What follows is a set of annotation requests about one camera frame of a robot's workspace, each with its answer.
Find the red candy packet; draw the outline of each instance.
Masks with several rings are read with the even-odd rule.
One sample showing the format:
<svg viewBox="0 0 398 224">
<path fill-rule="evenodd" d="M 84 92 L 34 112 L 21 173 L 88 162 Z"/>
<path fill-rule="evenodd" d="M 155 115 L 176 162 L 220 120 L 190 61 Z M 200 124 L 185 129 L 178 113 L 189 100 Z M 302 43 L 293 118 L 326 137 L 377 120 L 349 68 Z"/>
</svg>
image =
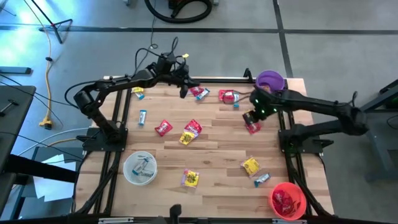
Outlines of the red candy packet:
<svg viewBox="0 0 398 224">
<path fill-rule="evenodd" d="M 184 128 L 185 130 L 195 134 L 195 137 L 201 133 L 202 127 L 200 124 L 192 119 Z"/>
<path fill-rule="evenodd" d="M 167 122 L 166 120 L 163 120 L 160 124 L 159 127 L 155 128 L 155 131 L 160 135 L 164 136 L 167 132 L 169 132 L 171 129 L 173 129 L 173 126 Z"/>
<path fill-rule="evenodd" d="M 254 123 L 254 124 L 250 124 L 250 125 L 245 124 L 245 126 L 248 129 L 250 134 L 254 134 L 254 133 L 260 131 L 260 129 L 261 129 L 261 125 L 259 123 Z"/>
<path fill-rule="evenodd" d="M 283 216 L 291 215 L 295 211 L 295 202 L 293 202 L 292 197 L 284 190 L 276 190 L 272 194 L 272 203 L 275 210 Z"/>
<path fill-rule="evenodd" d="M 234 101 L 234 91 L 233 90 L 219 90 L 218 91 L 218 100 L 220 101 L 225 101 L 228 102 L 228 100 L 231 100 L 231 102 Z"/>
<path fill-rule="evenodd" d="M 190 88 L 189 91 L 193 94 L 194 97 L 197 97 L 200 93 L 205 91 L 205 89 L 200 86 L 197 86 L 197 87 Z"/>
</svg>

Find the wooden table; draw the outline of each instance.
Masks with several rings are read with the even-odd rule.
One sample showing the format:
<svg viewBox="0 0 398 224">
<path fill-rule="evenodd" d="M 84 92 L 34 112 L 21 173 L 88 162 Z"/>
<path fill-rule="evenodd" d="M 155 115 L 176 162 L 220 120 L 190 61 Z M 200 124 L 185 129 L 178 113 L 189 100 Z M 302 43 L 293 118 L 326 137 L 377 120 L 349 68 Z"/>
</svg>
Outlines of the wooden table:
<svg viewBox="0 0 398 224">
<path fill-rule="evenodd" d="M 288 84 L 290 89 L 306 94 L 303 79 L 288 79 Z M 261 121 L 262 129 L 250 135 L 242 119 L 242 113 L 252 108 L 248 99 L 239 102 L 236 110 L 218 101 L 218 90 L 249 92 L 252 85 L 206 83 L 205 87 L 210 94 L 200 103 L 190 95 L 180 99 L 179 88 L 163 84 L 146 89 L 141 101 L 132 96 L 127 120 L 129 137 L 119 166 L 112 216 L 167 217 L 169 208 L 180 203 L 182 217 L 275 217 L 268 205 L 268 192 L 276 184 L 288 182 L 284 155 L 277 141 L 277 115 Z M 115 98 L 116 94 L 109 95 L 101 107 L 108 119 L 112 116 Z M 143 128 L 137 125 L 139 110 L 147 110 Z M 308 111 L 296 111 L 294 118 L 296 123 L 313 122 Z M 160 137 L 154 128 L 163 119 L 174 128 Z M 184 146 L 178 140 L 191 119 L 197 120 L 203 131 L 196 140 Z M 136 151 L 147 151 L 157 160 L 157 177 L 147 186 L 132 185 L 123 176 L 124 161 Z M 272 176 L 258 189 L 254 188 L 255 178 L 250 179 L 240 167 L 248 156 L 254 156 L 262 166 L 259 175 L 269 172 Z M 77 209 L 98 185 L 103 157 L 103 152 L 93 152 L 83 164 L 76 190 Z M 333 213 L 321 161 L 312 154 L 303 154 L 302 159 L 308 188 L 324 208 Z M 180 185 L 185 168 L 200 173 L 196 189 Z M 101 210 L 107 194 L 108 188 L 104 191 Z"/>
</svg>

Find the red bowl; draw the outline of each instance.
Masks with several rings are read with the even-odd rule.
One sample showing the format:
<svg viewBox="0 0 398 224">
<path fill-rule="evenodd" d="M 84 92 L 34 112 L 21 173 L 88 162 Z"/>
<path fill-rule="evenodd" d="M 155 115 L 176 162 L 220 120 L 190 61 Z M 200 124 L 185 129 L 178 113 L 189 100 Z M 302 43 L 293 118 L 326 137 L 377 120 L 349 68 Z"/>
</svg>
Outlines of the red bowl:
<svg viewBox="0 0 398 224">
<path fill-rule="evenodd" d="M 272 201 L 272 196 L 274 195 L 274 192 L 276 190 L 284 190 L 285 192 L 287 192 L 292 197 L 293 202 L 295 202 L 294 205 L 295 206 L 298 205 L 297 207 L 295 207 L 295 211 L 293 212 L 293 214 L 289 216 L 283 216 L 279 214 L 278 211 L 275 209 L 274 203 Z M 301 216 L 304 215 L 305 209 L 307 208 L 307 199 L 305 199 L 304 193 L 301 191 L 299 186 L 292 184 L 290 182 L 283 182 L 276 185 L 274 189 L 272 189 L 269 192 L 268 202 L 271 208 L 273 209 L 274 213 L 278 217 L 288 221 L 299 219 Z"/>
</svg>

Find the white bowl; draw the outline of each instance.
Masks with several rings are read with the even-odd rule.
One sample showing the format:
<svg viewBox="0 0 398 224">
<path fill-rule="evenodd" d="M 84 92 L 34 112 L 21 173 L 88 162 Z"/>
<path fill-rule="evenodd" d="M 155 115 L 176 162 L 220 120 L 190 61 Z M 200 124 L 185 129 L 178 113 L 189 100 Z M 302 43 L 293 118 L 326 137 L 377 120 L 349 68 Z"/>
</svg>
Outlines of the white bowl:
<svg viewBox="0 0 398 224">
<path fill-rule="evenodd" d="M 152 177 L 135 175 L 132 173 L 132 170 L 140 162 L 139 159 L 143 159 L 145 157 L 149 157 L 150 159 L 144 170 L 153 172 L 154 175 Z M 134 185 L 143 186 L 149 184 L 155 179 L 157 174 L 157 163 L 155 157 L 151 153 L 145 151 L 139 151 L 131 154 L 123 164 L 123 174 L 126 180 Z"/>
</svg>

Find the concrete floor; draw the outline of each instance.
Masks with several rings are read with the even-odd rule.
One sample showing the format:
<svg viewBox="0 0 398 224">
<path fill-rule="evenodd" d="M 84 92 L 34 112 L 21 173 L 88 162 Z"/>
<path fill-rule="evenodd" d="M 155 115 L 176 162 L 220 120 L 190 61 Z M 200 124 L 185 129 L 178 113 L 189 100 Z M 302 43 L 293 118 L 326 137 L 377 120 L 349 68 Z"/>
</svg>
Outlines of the concrete floor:
<svg viewBox="0 0 398 224">
<path fill-rule="evenodd" d="M 144 2 L 138 0 L 133 0 L 129 7 L 121 0 L 36 1 L 53 22 L 73 18 L 74 26 L 87 27 L 148 28 L 152 24 L 152 15 Z M 17 16 L 1 11 L 0 22 L 3 24 L 0 25 L 38 24 L 22 0 L 4 2 L 4 7 Z M 166 4 L 165 0 L 157 0 L 157 8 L 164 14 L 167 13 Z M 285 29 L 398 29 L 398 1 L 395 0 L 279 0 L 279 4 Z M 191 3 L 182 11 L 182 16 L 194 14 L 202 7 L 200 3 Z M 173 25 L 158 20 L 155 27 L 276 29 L 277 23 L 272 0 L 220 0 L 220 5 L 200 22 Z M 52 57 L 56 60 L 50 72 L 50 84 L 53 99 L 60 101 L 72 84 L 104 75 L 132 73 L 134 54 L 138 48 L 149 45 L 150 37 L 148 32 L 69 32 L 62 35 L 65 43 L 60 45 L 50 34 Z M 154 42 L 159 45 L 157 51 L 168 50 L 175 36 L 180 39 L 177 51 L 190 54 L 188 64 L 192 76 L 240 77 L 249 67 L 254 75 L 263 70 L 275 70 L 286 77 L 278 34 L 162 32 L 154 34 Z M 348 101 L 357 90 L 356 104 L 362 105 L 397 78 L 396 35 L 287 34 L 286 41 L 293 76 L 305 79 L 309 96 Z M 0 43 L 1 65 L 26 66 L 34 70 L 29 76 L 10 77 L 24 85 L 35 85 L 38 93 L 46 94 L 44 57 L 48 54 L 48 45 L 45 34 L 29 27 L 0 30 Z M 146 63 L 154 59 L 149 56 Z M 79 111 L 54 104 L 53 110 L 62 119 L 64 127 L 54 119 L 55 128 L 47 131 L 38 127 L 45 110 L 34 100 L 20 134 L 40 140 L 53 133 L 90 124 Z M 313 117 L 317 123 L 331 119 L 319 114 Z M 327 138 L 335 140 L 334 145 L 325 149 L 324 160 L 336 215 L 397 223 L 397 182 L 369 184 L 364 180 L 364 174 L 378 165 L 368 140 L 343 134 Z M 17 154 L 31 144 L 18 139 L 13 153 Z M 78 146 L 78 143 L 66 146 Z M 7 219 L 5 212 L 2 219 Z"/>
</svg>

